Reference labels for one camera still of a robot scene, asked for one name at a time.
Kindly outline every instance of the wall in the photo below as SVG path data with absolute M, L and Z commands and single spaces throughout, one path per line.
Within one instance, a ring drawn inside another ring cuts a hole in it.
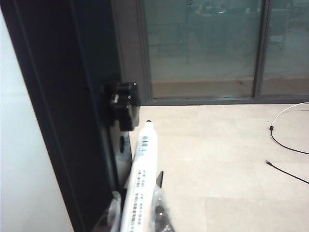
M 1 14 L 1 231 L 73 231 Z

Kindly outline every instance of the floor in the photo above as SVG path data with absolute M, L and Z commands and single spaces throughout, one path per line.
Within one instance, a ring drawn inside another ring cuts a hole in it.
M 164 170 L 177 232 L 307 232 L 309 186 L 265 164 L 309 180 L 309 156 L 273 142 L 269 126 L 289 105 L 142 107 L 158 133 L 158 172 Z M 274 136 L 309 151 L 309 106 L 283 114 Z

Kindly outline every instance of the white tube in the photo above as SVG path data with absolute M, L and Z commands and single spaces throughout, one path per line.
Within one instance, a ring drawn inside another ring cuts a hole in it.
M 156 170 L 157 134 L 152 122 L 147 121 L 139 134 L 120 232 L 149 231 Z

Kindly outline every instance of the black knob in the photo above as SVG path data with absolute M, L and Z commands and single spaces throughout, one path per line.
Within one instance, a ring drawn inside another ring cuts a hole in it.
M 111 97 L 115 119 L 121 131 L 134 130 L 139 124 L 140 99 L 136 83 L 118 83 Z

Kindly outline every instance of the clear plastic wrap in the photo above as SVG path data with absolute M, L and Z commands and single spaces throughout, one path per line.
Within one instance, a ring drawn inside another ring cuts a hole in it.
M 155 185 L 151 207 L 151 232 L 175 232 L 167 208 L 163 190 Z
M 121 218 L 121 196 L 113 191 L 111 205 L 100 217 L 92 232 L 119 232 Z

